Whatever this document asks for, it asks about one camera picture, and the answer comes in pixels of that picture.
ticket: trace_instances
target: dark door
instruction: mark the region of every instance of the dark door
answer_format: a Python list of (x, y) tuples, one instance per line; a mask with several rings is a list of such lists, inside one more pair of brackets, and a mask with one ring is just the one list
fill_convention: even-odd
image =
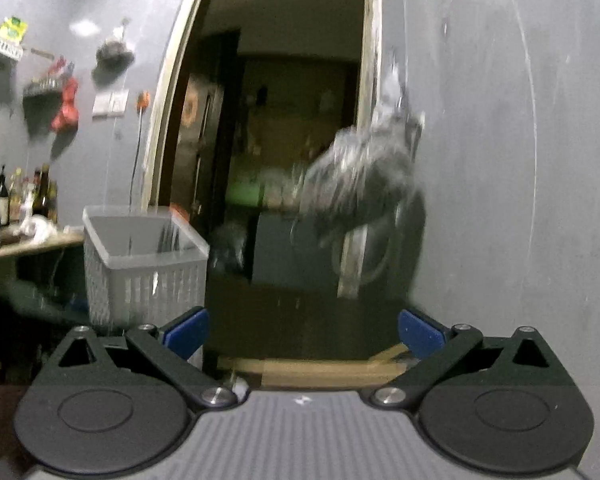
[(224, 211), (242, 84), (236, 78), (239, 38), (239, 31), (226, 32), (195, 45), (180, 123), (165, 146), (160, 203), (179, 205), (204, 237), (222, 222)]

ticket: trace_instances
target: yellow package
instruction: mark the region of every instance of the yellow package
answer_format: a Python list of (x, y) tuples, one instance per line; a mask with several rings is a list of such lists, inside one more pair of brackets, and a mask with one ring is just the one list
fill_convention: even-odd
[(24, 38), (24, 33), (27, 31), (28, 27), (28, 23), (23, 22), (20, 18), (16, 18), (15, 16), (5, 18), (0, 26), (0, 36), (5, 40), (19, 44), (22, 42), (22, 38)]

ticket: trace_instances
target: gray ribbed surface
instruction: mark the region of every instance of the gray ribbed surface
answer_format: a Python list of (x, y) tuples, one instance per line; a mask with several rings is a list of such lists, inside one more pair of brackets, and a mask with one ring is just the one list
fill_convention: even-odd
[[(52, 480), (41, 472), (31, 480)], [(253, 392), (200, 417), (168, 459), (128, 480), (477, 480), (444, 460), (407, 416), (375, 410), (355, 392)], [(546, 480), (581, 480), (565, 471)]]

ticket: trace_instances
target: laundry basket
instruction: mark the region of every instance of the laundry basket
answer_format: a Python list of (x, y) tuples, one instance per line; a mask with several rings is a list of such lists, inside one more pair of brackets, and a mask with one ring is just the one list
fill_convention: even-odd
[(209, 245), (168, 208), (92, 206), (82, 220), (95, 326), (161, 326), (204, 305)]

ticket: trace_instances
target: white switch plate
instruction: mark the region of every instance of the white switch plate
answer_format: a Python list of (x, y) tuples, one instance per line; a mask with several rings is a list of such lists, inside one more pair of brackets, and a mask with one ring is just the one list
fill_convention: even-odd
[(126, 102), (129, 98), (129, 90), (119, 90), (117, 92), (101, 92), (96, 94), (93, 101), (94, 117), (119, 117), (125, 114)]

